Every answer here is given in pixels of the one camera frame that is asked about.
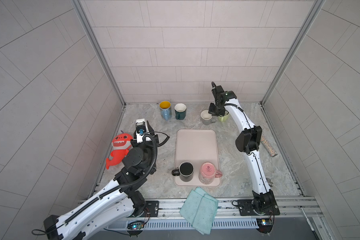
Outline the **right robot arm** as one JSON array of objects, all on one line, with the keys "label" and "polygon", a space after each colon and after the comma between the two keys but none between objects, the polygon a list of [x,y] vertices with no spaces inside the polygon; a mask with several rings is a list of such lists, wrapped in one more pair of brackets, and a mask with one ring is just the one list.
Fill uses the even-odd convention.
[{"label": "right robot arm", "polygon": [[239,152],[245,153],[249,167],[254,196],[253,212],[257,215],[279,215],[278,204],[260,160],[262,128],[249,119],[234,92],[225,91],[222,86],[217,86],[212,82],[212,94],[215,102],[210,104],[209,114],[214,117],[223,117],[228,112],[238,127],[239,135],[235,140],[235,145]]}]

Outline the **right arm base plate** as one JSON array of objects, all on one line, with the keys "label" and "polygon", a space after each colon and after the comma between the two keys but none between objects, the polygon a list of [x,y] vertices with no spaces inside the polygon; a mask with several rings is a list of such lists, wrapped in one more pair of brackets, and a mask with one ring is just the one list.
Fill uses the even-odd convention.
[{"label": "right arm base plate", "polygon": [[241,216],[279,216],[280,209],[276,201],[272,200],[269,205],[255,210],[253,200],[233,200],[232,205],[239,209]]}]

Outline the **light blue butterfly mug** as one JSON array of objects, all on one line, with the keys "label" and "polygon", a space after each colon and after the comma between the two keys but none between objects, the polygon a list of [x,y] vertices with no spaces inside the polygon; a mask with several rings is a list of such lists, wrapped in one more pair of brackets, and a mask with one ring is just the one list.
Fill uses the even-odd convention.
[{"label": "light blue butterfly mug", "polygon": [[168,101],[163,101],[159,104],[161,116],[165,121],[168,121],[172,117],[171,106],[171,103]]}]

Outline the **dark green mug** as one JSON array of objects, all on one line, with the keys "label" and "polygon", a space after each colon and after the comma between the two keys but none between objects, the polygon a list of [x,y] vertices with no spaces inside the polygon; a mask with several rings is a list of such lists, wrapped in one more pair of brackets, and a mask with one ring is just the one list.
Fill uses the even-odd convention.
[{"label": "dark green mug", "polygon": [[187,114],[187,106],[179,103],[175,105],[175,118],[176,120],[184,120]]}]

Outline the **pink glass mug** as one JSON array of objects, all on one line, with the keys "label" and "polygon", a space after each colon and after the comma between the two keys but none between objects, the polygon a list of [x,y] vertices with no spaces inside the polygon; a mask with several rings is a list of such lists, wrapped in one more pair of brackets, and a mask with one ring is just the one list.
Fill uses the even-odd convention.
[{"label": "pink glass mug", "polygon": [[210,185],[215,178],[221,178],[222,172],[213,163],[205,162],[200,167],[199,180],[204,185]]}]

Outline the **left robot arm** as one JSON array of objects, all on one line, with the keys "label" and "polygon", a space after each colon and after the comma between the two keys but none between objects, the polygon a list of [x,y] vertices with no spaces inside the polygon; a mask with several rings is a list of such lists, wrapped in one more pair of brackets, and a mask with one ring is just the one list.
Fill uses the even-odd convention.
[{"label": "left robot arm", "polygon": [[106,166],[124,166],[110,182],[88,200],[68,213],[51,215],[44,220],[43,230],[32,230],[34,236],[49,240],[87,240],[116,220],[139,217],[146,210],[146,201],[139,188],[157,169],[158,148],[163,141],[145,119],[136,121],[133,135],[120,134],[112,141],[112,152]]}]

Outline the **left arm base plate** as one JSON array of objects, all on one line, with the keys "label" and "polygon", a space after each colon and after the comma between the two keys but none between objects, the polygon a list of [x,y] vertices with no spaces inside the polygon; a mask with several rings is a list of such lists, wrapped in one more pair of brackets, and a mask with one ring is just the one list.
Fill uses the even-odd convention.
[{"label": "left arm base plate", "polygon": [[159,201],[146,201],[144,206],[138,206],[130,218],[143,218],[150,215],[151,217],[157,217],[159,211]]}]

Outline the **black mug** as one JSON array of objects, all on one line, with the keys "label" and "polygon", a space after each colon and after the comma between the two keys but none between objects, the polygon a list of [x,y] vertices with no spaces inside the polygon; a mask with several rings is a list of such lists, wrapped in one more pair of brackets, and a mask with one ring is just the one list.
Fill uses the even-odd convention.
[{"label": "black mug", "polygon": [[183,182],[189,182],[193,179],[194,166],[190,162],[183,162],[177,169],[172,170],[171,174],[180,177]]}]

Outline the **grey mug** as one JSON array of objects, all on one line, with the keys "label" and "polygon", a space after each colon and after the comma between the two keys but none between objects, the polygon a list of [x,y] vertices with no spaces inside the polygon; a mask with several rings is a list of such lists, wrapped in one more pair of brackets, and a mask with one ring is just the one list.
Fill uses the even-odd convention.
[{"label": "grey mug", "polygon": [[201,112],[202,123],[206,126],[215,123],[217,120],[209,113],[208,110]]}]

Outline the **light green mug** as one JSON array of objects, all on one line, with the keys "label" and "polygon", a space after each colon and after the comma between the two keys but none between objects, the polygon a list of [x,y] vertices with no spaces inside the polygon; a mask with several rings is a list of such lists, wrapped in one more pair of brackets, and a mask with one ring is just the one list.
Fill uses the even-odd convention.
[{"label": "light green mug", "polygon": [[219,120],[221,123],[224,123],[228,118],[229,118],[229,112],[228,112],[228,111],[225,111],[225,113],[224,113],[223,116],[219,116],[219,117],[218,117],[218,120]]}]

